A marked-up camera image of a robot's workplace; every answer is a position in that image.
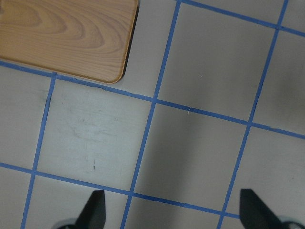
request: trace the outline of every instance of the wooden tray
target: wooden tray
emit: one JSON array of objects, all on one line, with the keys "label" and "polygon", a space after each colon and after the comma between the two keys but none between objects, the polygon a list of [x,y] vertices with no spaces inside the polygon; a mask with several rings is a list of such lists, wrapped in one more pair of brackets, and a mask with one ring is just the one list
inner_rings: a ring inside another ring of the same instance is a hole
[{"label": "wooden tray", "polygon": [[138,0],[0,0],[0,58],[114,83],[137,8]]}]

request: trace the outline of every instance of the tiled floor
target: tiled floor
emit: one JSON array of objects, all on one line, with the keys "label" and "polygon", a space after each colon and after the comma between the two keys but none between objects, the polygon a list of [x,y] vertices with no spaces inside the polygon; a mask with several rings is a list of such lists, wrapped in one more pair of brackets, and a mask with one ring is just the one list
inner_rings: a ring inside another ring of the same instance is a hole
[{"label": "tiled floor", "polygon": [[305,1],[141,0],[125,77],[0,62],[0,228],[242,229],[239,191],[305,223]]}]

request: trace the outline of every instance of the blue grid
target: blue grid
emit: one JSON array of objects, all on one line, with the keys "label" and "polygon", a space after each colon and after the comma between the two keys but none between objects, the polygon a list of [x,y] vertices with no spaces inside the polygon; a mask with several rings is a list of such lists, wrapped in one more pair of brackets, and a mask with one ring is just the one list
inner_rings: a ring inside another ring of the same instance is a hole
[{"label": "blue grid", "polygon": [[[221,228],[224,217],[231,217],[231,218],[238,219],[239,218],[238,215],[226,212],[226,208],[227,208],[227,205],[228,205],[228,202],[229,202],[229,199],[230,199],[230,195],[231,195],[231,192],[232,192],[232,189],[233,189],[233,186],[234,186],[234,180],[236,178],[236,174],[237,174],[240,162],[241,162],[241,158],[243,156],[244,147],[245,147],[245,144],[246,144],[246,141],[247,141],[247,137],[248,137],[250,128],[253,126],[253,127],[257,127],[257,128],[260,128],[260,129],[267,130],[267,131],[272,131],[272,132],[280,133],[280,134],[283,134],[283,135],[288,135],[288,136],[292,136],[292,137],[296,137],[296,138],[305,139],[305,135],[302,135],[302,134],[298,134],[298,133],[294,133],[294,132],[290,132],[290,131],[286,131],[286,130],[282,130],[282,129],[275,129],[275,128],[271,128],[271,127],[266,126],[266,125],[262,125],[262,124],[258,124],[258,123],[253,122],[253,117],[254,117],[256,105],[257,105],[259,96],[260,96],[261,91],[262,91],[263,83],[264,83],[264,80],[265,80],[265,77],[266,77],[266,74],[267,74],[267,71],[268,71],[270,60],[272,58],[272,54],[273,54],[273,51],[274,51],[274,48],[275,48],[275,45],[276,45],[276,41],[277,41],[279,31],[285,31],[285,32],[295,34],[297,36],[305,37],[304,32],[281,26],[281,23],[282,23],[283,18],[284,18],[286,7],[288,5],[288,1],[289,0],[285,0],[284,3],[283,3],[282,10],[281,10],[281,13],[280,13],[280,16],[279,16],[279,19],[278,19],[278,23],[273,24],[273,23],[269,23],[269,22],[266,22],[266,21],[251,18],[251,17],[248,17],[248,16],[244,16],[244,15],[241,15],[241,14],[238,14],[238,13],[234,13],[234,12],[230,12],[230,11],[227,11],[227,10],[222,10],[222,9],[219,9],[219,8],[216,8],[216,7],[201,4],[201,3],[198,3],[198,2],[195,2],[195,1],[192,1],[192,0],[177,0],[175,11],[174,11],[174,14],[173,14],[173,20],[172,20],[172,24],[171,24],[171,28],[170,28],[170,32],[169,32],[169,36],[168,36],[168,41],[167,41],[167,44],[166,44],[166,48],[165,48],[165,52],[164,52],[164,56],[163,56],[163,61],[162,61],[162,65],[161,65],[161,69],[160,69],[160,73],[159,73],[159,77],[158,77],[158,81],[157,81],[156,88],[155,88],[155,91],[154,91],[154,95],[153,95],[152,98],[148,97],[148,96],[140,95],[140,94],[133,94],[133,93],[130,93],[130,92],[127,92],[127,91],[124,91],[124,90],[120,90],[120,89],[114,89],[114,88],[108,87],[106,85],[100,85],[100,84],[97,84],[97,83],[91,83],[91,82],[88,82],[88,81],[85,81],[85,80],[80,80],[80,79],[60,75],[60,74],[57,74],[57,73],[48,73],[48,72],[39,71],[39,70],[27,68],[27,67],[21,67],[21,66],[18,66],[16,64],[0,61],[0,66],[5,66],[5,67],[8,67],[8,68],[17,69],[17,70],[20,70],[20,71],[34,73],[34,74],[38,74],[38,75],[41,75],[41,76],[46,76],[46,77],[51,78],[49,93],[48,93],[48,96],[47,96],[46,105],[45,105],[45,109],[44,109],[44,113],[43,113],[43,118],[42,118],[42,122],[41,122],[40,133],[39,133],[39,139],[38,139],[38,143],[37,143],[37,148],[36,148],[36,153],[35,153],[35,158],[34,158],[34,163],[33,163],[32,169],[26,169],[26,168],[13,166],[13,165],[9,165],[9,164],[5,164],[5,163],[0,162],[0,167],[13,169],[13,170],[17,170],[17,171],[20,171],[20,172],[25,172],[25,173],[31,174],[29,189],[28,189],[26,203],[25,203],[25,207],[24,207],[23,220],[22,220],[20,228],[24,229],[25,225],[26,225],[27,214],[28,214],[28,210],[29,210],[29,206],[30,206],[31,195],[32,195],[32,190],[33,190],[34,181],[35,181],[36,176],[47,177],[47,178],[56,179],[56,180],[60,180],[60,181],[64,181],[64,182],[69,182],[69,183],[73,183],[73,184],[77,184],[77,185],[93,187],[93,188],[96,188],[96,189],[104,189],[104,190],[107,190],[107,191],[110,191],[110,192],[115,192],[115,193],[120,193],[120,194],[123,194],[123,195],[127,195],[128,199],[127,199],[124,215],[123,215],[123,218],[122,218],[121,229],[124,229],[124,227],[125,227],[125,223],[126,223],[126,220],[127,220],[131,200],[132,200],[133,197],[147,199],[147,200],[150,200],[150,201],[162,202],[162,203],[175,205],[175,206],[179,206],[179,207],[183,207],[183,208],[191,208],[191,209],[195,209],[195,210],[198,210],[198,211],[204,211],[204,212],[209,212],[209,213],[212,213],[212,214],[219,215],[220,218],[219,218],[219,221],[218,221],[217,229]],[[266,62],[265,62],[264,70],[263,70],[263,73],[262,73],[262,76],[261,76],[260,83],[258,85],[258,89],[257,89],[257,92],[256,92],[256,96],[255,96],[255,99],[254,99],[254,103],[253,103],[252,110],[251,110],[248,121],[242,120],[242,119],[237,119],[237,118],[230,117],[230,116],[226,116],[226,115],[223,115],[223,114],[213,113],[213,112],[197,109],[197,108],[194,108],[194,107],[188,107],[188,106],[184,106],[184,105],[181,105],[181,104],[175,104],[175,103],[171,103],[171,102],[168,102],[168,101],[158,99],[158,94],[159,94],[159,90],[160,90],[160,87],[161,87],[163,74],[164,74],[164,70],[165,70],[165,67],[166,67],[166,62],[167,62],[167,58],[168,58],[168,55],[169,55],[170,46],[171,46],[171,42],[172,42],[172,39],[173,39],[173,33],[174,33],[174,29],[175,29],[176,21],[177,21],[177,18],[178,18],[181,3],[193,5],[195,7],[200,7],[200,8],[206,9],[206,10],[212,10],[212,11],[217,12],[217,13],[221,13],[221,14],[225,14],[225,15],[228,15],[228,16],[236,17],[236,18],[239,18],[239,19],[242,19],[242,20],[245,20],[245,21],[260,24],[262,26],[266,26],[266,27],[274,29],[274,31],[275,31],[274,36],[273,36],[273,39],[272,39],[272,43],[271,43],[271,46],[270,46],[270,49],[269,49],[269,53],[268,53],[268,56],[267,56],[267,59],[266,59]],[[101,89],[106,90],[108,92],[122,94],[122,95],[125,95],[125,96],[149,101],[149,102],[152,103],[151,108],[150,108],[150,112],[149,112],[149,115],[148,115],[148,118],[147,118],[145,131],[144,131],[144,134],[143,134],[143,139],[142,139],[141,148],[140,148],[138,160],[137,160],[137,163],[136,163],[136,167],[135,167],[135,171],[134,171],[134,175],[133,175],[133,179],[132,179],[131,188],[130,188],[129,191],[121,190],[121,189],[117,189],[117,188],[112,188],[112,187],[107,187],[107,186],[102,186],[102,185],[97,185],[97,184],[93,184],[93,183],[89,183],[89,182],[84,182],[84,181],[80,181],[80,180],[76,180],[76,179],[56,176],[56,175],[53,175],[53,174],[42,173],[42,172],[37,171],[38,160],[39,160],[39,155],[40,155],[40,150],[41,150],[41,144],[42,144],[42,140],[43,140],[45,125],[46,125],[46,122],[47,122],[48,111],[49,111],[49,108],[50,108],[51,96],[52,96],[54,86],[55,86],[55,82],[56,82],[57,79],[64,80],[64,81],[69,81],[69,82],[72,82],[72,83],[78,83],[78,84],[86,85],[86,86],[89,86],[89,87],[101,88]],[[210,209],[210,208],[204,208],[204,207],[196,206],[196,205],[192,205],[192,204],[172,201],[172,200],[168,200],[168,199],[156,198],[156,197],[143,195],[143,194],[139,194],[139,193],[134,192],[137,177],[138,177],[138,174],[139,174],[141,161],[142,161],[142,156],[143,156],[143,153],[144,153],[144,149],[145,149],[145,145],[146,145],[146,141],[147,141],[147,137],[148,137],[148,133],[149,133],[149,129],[150,129],[150,126],[151,126],[153,113],[154,113],[156,104],[162,104],[162,105],[170,106],[170,107],[173,107],[173,108],[176,108],[176,109],[181,109],[181,110],[185,110],[185,111],[189,111],[189,112],[193,112],[193,113],[197,113],[197,114],[201,114],[201,115],[211,116],[211,117],[223,119],[223,120],[226,120],[226,121],[230,121],[230,122],[234,122],[234,123],[238,123],[238,124],[242,124],[242,125],[246,126],[246,130],[245,130],[245,133],[244,133],[244,137],[243,137],[243,140],[242,140],[242,144],[241,144],[241,147],[240,147],[238,158],[236,160],[236,164],[235,164],[234,171],[233,171],[233,174],[232,174],[232,177],[231,177],[230,185],[228,187],[227,194],[226,194],[226,197],[225,197],[225,203],[224,203],[223,209],[221,211]]]}]

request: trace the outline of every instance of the wood grain surface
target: wood grain surface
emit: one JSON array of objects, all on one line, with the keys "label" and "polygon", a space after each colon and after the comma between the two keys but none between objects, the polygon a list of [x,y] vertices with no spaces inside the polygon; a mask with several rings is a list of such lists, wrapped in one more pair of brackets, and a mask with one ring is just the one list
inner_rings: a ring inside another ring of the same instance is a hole
[{"label": "wood grain surface", "polygon": [[0,58],[114,83],[137,7],[137,0],[0,0]]}]

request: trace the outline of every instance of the gray tile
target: gray tile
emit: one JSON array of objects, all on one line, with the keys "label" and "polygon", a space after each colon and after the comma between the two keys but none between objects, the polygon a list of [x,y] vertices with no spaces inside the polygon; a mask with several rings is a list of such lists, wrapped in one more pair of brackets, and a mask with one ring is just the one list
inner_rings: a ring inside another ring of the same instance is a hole
[{"label": "gray tile", "polygon": [[241,188],[251,188],[277,215],[304,221],[305,140],[251,128],[227,212],[238,214]]},{"label": "gray tile", "polygon": [[32,168],[50,78],[0,66],[0,161]]},{"label": "gray tile", "polygon": [[110,87],[153,97],[176,5],[141,0],[125,76]]},{"label": "gray tile", "polygon": [[133,198],[126,229],[216,228],[219,216],[160,202]]},{"label": "gray tile", "polygon": [[182,4],[159,98],[247,120],[273,32]]},{"label": "gray tile", "polygon": [[196,0],[223,10],[232,11],[248,17],[277,23],[283,0]]},{"label": "gray tile", "polygon": [[158,105],[135,191],[221,210],[245,127]]},{"label": "gray tile", "polygon": [[305,38],[280,32],[254,121],[305,134]]},{"label": "gray tile", "polygon": [[305,32],[305,2],[289,0],[282,25]]},{"label": "gray tile", "polygon": [[30,177],[0,167],[0,228],[20,228]]},{"label": "gray tile", "polygon": [[[64,224],[74,223],[94,190],[91,187],[36,177],[26,228],[57,229]],[[127,196],[106,191],[105,200],[104,228],[120,228]]]},{"label": "gray tile", "polygon": [[38,170],[129,190],[150,103],[57,80]]},{"label": "gray tile", "polygon": [[244,229],[239,219],[224,217],[221,229]]}]

